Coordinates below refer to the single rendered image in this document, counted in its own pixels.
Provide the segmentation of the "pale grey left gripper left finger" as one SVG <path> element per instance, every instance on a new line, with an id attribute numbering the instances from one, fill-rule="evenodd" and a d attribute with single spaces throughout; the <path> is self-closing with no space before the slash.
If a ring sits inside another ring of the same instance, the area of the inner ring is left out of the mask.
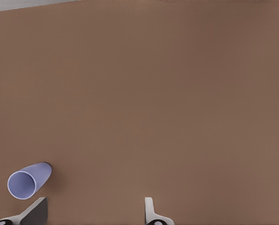
<path id="1" fill-rule="evenodd" d="M 48 198 L 40 197 L 18 215 L 0 219 L 0 225 L 45 225 L 48 219 Z"/>

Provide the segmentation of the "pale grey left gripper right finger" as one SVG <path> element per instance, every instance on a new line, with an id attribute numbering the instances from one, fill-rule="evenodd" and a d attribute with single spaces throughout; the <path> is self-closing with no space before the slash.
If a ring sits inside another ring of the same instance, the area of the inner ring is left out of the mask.
<path id="1" fill-rule="evenodd" d="M 158 215 L 154 210 L 153 199 L 145 197 L 145 225 L 174 225 L 174 221 L 168 217 Z"/>

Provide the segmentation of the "purple cup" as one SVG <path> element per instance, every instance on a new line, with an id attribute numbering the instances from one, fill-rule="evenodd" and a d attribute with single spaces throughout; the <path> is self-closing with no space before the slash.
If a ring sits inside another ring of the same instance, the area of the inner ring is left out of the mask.
<path id="1" fill-rule="evenodd" d="M 46 162 L 29 165 L 9 176 L 8 191 L 16 199 L 29 199 L 41 189 L 51 174 L 52 167 Z"/>

